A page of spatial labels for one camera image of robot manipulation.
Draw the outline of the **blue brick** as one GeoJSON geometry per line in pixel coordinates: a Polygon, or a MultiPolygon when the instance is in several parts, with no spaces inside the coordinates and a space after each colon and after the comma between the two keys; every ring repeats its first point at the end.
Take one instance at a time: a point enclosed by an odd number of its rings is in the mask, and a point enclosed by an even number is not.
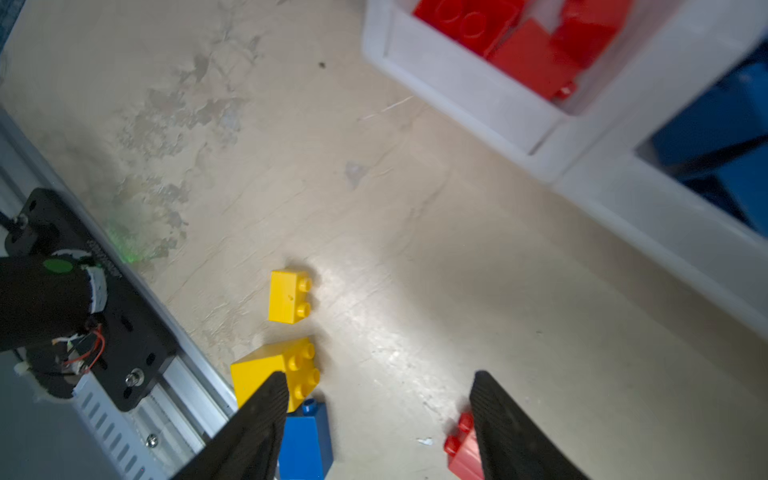
{"type": "Polygon", "coordinates": [[[767,236],[767,171],[744,161],[694,176],[683,184],[745,226],[767,236]]]}
{"type": "Polygon", "coordinates": [[[278,458],[279,478],[323,480],[333,461],[326,404],[309,398],[286,417],[278,458]]]}
{"type": "Polygon", "coordinates": [[[714,84],[651,138],[664,166],[767,133],[767,64],[748,63],[714,84]]]}

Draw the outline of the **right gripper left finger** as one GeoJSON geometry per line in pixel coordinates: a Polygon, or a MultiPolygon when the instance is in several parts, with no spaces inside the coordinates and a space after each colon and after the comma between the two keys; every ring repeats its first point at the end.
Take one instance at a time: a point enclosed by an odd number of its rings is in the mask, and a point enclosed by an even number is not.
{"type": "Polygon", "coordinates": [[[286,376],[272,373],[177,479],[273,479],[287,418],[286,376]]]}

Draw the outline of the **red long brick tall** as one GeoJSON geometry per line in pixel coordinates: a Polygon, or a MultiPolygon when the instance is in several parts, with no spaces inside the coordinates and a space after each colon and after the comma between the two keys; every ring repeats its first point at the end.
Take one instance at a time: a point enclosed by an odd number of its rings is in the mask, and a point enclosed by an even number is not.
{"type": "Polygon", "coordinates": [[[566,0],[552,40],[588,69],[623,29],[632,6],[632,0],[566,0]]]}

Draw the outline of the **blue brick bottom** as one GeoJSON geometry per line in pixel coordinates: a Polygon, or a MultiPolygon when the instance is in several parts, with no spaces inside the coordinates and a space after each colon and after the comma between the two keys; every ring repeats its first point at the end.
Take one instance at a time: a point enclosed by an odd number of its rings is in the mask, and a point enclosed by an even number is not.
{"type": "Polygon", "coordinates": [[[333,461],[326,404],[309,398],[286,417],[278,458],[279,478],[323,480],[333,461]]]}

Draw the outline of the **small yellow brick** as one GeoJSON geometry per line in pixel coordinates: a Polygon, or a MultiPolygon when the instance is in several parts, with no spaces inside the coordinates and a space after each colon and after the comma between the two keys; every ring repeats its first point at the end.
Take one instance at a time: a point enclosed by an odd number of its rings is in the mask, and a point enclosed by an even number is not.
{"type": "Polygon", "coordinates": [[[294,325],[311,314],[309,294],[313,283],[306,271],[271,272],[268,320],[294,325]]]}

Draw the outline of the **yellow brick bottom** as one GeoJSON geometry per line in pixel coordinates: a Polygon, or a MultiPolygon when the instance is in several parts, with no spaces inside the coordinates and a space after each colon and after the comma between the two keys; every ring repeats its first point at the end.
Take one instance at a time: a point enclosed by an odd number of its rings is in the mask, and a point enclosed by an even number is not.
{"type": "Polygon", "coordinates": [[[230,366],[237,404],[247,400],[275,372],[286,376],[287,412],[295,412],[320,383],[316,349],[309,337],[263,345],[230,366]]]}

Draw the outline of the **red wide brick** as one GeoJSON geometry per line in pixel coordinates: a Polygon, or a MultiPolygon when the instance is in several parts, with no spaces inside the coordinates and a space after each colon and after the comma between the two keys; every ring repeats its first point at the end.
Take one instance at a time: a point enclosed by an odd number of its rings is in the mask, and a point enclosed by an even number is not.
{"type": "Polygon", "coordinates": [[[412,15],[482,58],[516,27],[524,0],[422,0],[412,15]]]}

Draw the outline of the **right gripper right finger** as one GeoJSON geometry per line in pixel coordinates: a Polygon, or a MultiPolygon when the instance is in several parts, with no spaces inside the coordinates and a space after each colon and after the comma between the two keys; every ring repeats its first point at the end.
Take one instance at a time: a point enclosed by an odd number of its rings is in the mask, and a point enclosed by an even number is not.
{"type": "Polygon", "coordinates": [[[475,373],[469,401],[487,479],[588,479],[489,372],[475,373]]]}

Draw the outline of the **red long diagonal brick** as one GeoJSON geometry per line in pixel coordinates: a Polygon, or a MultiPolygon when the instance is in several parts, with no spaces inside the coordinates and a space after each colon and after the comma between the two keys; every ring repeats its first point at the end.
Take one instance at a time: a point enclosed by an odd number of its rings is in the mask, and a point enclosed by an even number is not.
{"type": "Polygon", "coordinates": [[[545,100],[565,100],[578,88],[581,67],[535,19],[516,28],[488,57],[489,62],[545,100]]]}

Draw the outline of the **small red brick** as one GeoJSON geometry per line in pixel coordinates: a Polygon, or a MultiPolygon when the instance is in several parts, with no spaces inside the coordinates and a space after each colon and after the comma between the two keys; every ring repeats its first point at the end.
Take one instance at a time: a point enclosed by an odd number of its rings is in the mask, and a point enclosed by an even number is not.
{"type": "Polygon", "coordinates": [[[474,428],[474,416],[470,411],[460,415],[456,430],[446,438],[443,450],[448,456],[449,471],[458,479],[485,479],[474,428]]]}

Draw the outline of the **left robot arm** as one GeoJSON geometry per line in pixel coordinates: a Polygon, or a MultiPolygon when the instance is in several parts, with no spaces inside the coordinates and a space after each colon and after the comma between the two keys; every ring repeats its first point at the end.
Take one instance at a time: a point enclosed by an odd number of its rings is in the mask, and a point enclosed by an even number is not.
{"type": "Polygon", "coordinates": [[[1,351],[43,391],[69,400],[106,349],[104,270],[68,255],[1,259],[1,351]]]}

